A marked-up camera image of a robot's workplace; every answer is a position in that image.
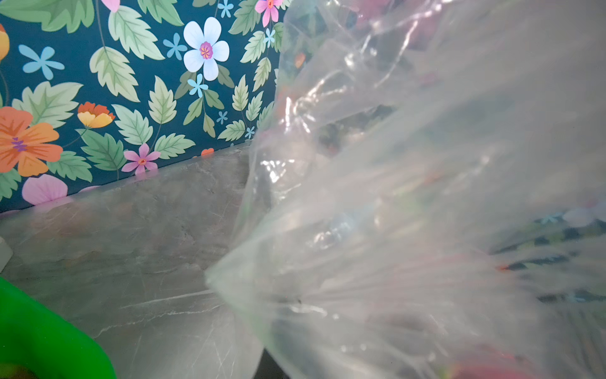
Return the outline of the clear zip-top bag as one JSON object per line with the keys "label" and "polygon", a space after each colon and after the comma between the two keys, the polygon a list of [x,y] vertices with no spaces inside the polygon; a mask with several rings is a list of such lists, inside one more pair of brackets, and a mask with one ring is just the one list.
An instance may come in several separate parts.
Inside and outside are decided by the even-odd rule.
{"label": "clear zip-top bag", "polygon": [[292,378],[605,376],[603,1],[294,1],[208,285]]}

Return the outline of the pink dragon fruit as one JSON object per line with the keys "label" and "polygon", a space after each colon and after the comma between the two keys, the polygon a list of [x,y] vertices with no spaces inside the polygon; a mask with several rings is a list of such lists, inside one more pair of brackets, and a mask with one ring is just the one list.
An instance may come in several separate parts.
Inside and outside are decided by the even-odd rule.
{"label": "pink dragon fruit", "polygon": [[548,378],[528,359],[498,350],[484,349],[464,355],[442,368],[439,378],[535,379]]}

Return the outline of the green plastic basket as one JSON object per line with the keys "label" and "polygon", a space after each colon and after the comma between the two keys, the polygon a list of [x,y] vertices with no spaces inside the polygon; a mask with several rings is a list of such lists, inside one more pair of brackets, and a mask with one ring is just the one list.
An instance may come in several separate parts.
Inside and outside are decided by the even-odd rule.
{"label": "green plastic basket", "polygon": [[116,378],[105,351],[78,328],[1,280],[2,378]]}

